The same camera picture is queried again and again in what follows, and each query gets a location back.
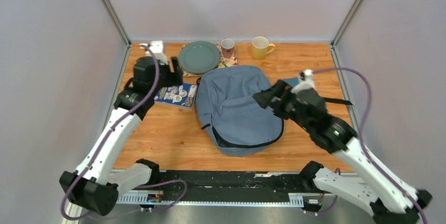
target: wooden tabletop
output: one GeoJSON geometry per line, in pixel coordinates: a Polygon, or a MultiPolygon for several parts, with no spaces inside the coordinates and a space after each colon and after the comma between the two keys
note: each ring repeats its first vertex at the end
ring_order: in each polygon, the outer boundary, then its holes
{"type": "MultiPolygon", "coordinates": [[[[178,56],[184,43],[165,45],[168,57],[178,56]]],[[[279,79],[296,77],[305,69],[333,67],[328,44],[276,44],[276,49],[262,60],[251,56],[250,43],[237,43],[238,64],[254,65],[263,70],[274,84],[279,79]]],[[[133,44],[121,89],[133,77],[136,59],[144,56],[139,44],[133,44]]],[[[197,77],[185,77],[195,83],[197,77]]],[[[322,97],[343,98],[336,72],[315,76],[316,90],[322,97]]],[[[350,123],[344,105],[327,104],[329,113],[350,123]]],[[[309,161],[322,163],[329,169],[339,167],[352,171],[346,164],[317,147],[308,134],[291,120],[285,121],[283,136],[264,151],[247,157],[228,157],[212,143],[200,128],[195,109],[192,111],[154,105],[129,137],[114,168],[125,169],[145,158],[159,164],[160,169],[232,170],[232,171],[300,171],[309,161]]]]}

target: white wall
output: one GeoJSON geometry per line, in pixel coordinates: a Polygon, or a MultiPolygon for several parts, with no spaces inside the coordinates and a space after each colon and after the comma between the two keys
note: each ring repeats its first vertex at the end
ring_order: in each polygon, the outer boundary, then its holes
{"type": "Polygon", "coordinates": [[[110,0],[132,40],[332,40],[354,0],[110,0]]]}
{"type": "MultiPolygon", "coordinates": [[[[445,19],[445,0],[364,0],[339,45],[341,63],[372,85],[368,145],[404,180],[433,194],[429,223],[446,218],[445,19]]],[[[365,88],[347,76],[362,115],[365,88]]]]}
{"type": "Polygon", "coordinates": [[[0,0],[0,223],[60,223],[125,46],[100,0],[0,0]]]}

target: black zipper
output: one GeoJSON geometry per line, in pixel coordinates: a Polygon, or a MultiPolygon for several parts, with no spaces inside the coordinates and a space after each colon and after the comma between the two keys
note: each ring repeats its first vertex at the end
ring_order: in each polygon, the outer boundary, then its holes
{"type": "Polygon", "coordinates": [[[282,130],[280,131],[279,136],[274,139],[273,141],[269,141],[269,142],[264,142],[263,144],[257,144],[257,145],[241,145],[241,144],[232,144],[226,140],[224,140],[217,132],[217,130],[212,126],[212,132],[214,133],[215,136],[215,140],[217,141],[218,146],[222,147],[222,148],[243,148],[243,149],[252,149],[252,148],[259,148],[259,147],[264,147],[264,146],[268,146],[271,145],[275,142],[277,142],[277,140],[280,139],[280,137],[282,137],[283,134],[283,128],[284,128],[285,123],[283,122],[282,119],[282,130]]]}

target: black strap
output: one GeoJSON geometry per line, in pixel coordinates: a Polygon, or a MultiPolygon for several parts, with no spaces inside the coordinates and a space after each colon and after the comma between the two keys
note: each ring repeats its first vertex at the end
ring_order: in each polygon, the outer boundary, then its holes
{"type": "Polygon", "coordinates": [[[205,128],[209,127],[209,126],[210,126],[210,123],[208,123],[208,124],[206,124],[206,125],[202,126],[202,127],[201,127],[201,129],[203,130],[203,129],[205,129],[205,128]]]}
{"type": "Polygon", "coordinates": [[[333,99],[333,98],[324,98],[325,102],[335,103],[335,104],[343,104],[346,106],[353,106],[353,103],[349,100],[344,99],[333,99]]]}

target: yellow mug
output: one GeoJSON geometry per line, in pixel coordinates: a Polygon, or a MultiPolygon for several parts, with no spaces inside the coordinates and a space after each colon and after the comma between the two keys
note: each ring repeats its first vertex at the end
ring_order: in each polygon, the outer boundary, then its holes
{"type": "Polygon", "coordinates": [[[258,36],[252,40],[252,56],[255,59],[263,59],[267,54],[271,53],[271,51],[273,51],[275,48],[276,48],[275,44],[270,44],[269,41],[263,36],[258,36]]]}

